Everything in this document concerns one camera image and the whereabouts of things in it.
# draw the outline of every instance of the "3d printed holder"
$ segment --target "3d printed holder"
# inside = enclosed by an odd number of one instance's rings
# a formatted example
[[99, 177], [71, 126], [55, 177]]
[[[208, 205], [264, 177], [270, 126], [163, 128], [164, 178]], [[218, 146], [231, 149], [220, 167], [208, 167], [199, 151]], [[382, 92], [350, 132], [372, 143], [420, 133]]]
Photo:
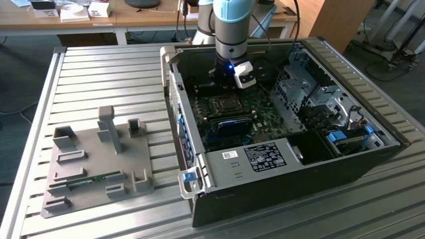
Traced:
[[147, 127], [114, 124], [114, 107], [99, 108], [99, 129], [58, 127], [42, 216], [50, 218], [154, 192]]

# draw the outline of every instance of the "white label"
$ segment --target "white label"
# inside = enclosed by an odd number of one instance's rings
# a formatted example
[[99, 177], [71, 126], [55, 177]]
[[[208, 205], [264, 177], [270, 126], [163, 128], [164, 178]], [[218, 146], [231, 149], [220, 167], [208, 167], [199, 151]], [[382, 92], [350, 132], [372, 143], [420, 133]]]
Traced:
[[236, 158], [238, 157], [238, 152], [236, 151], [230, 151], [223, 153], [223, 158], [230, 159], [230, 158]]
[[94, 23], [94, 26], [114, 26], [112, 23]]

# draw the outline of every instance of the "small sticker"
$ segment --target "small sticker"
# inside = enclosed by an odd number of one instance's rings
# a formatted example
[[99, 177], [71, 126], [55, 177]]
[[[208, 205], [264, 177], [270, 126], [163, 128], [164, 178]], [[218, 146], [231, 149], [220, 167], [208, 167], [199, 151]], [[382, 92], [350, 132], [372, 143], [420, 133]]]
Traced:
[[287, 165], [275, 143], [267, 143], [244, 149], [256, 172], [270, 170]]
[[94, 26], [114, 26], [112, 23], [94, 23]]
[[230, 159], [230, 158], [236, 158], [238, 157], [238, 152], [236, 151], [230, 151], [223, 153], [223, 158]]

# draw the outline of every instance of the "desk leg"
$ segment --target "desk leg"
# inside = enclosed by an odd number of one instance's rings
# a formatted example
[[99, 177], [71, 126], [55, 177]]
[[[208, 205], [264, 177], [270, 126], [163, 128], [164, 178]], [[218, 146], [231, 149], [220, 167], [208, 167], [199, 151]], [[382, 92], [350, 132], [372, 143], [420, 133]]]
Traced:
[[291, 38], [291, 33], [295, 27], [295, 21], [288, 21], [283, 27], [280, 37], [279, 38]]
[[118, 37], [119, 45], [127, 45], [126, 32], [127, 32], [127, 28], [126, 27], [116, 27], [115, 28], [115, 35]]

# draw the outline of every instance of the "motherboard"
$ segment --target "motherboard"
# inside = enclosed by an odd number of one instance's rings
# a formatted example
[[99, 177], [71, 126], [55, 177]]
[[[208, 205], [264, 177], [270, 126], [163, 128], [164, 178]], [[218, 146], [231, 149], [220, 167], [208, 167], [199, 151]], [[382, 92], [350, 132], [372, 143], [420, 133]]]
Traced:
[[243, 91], [214, 96], [195, 96], [191, 106], [207, 152], [287, 135], [270, 99], [270, 90], [259, 84]]

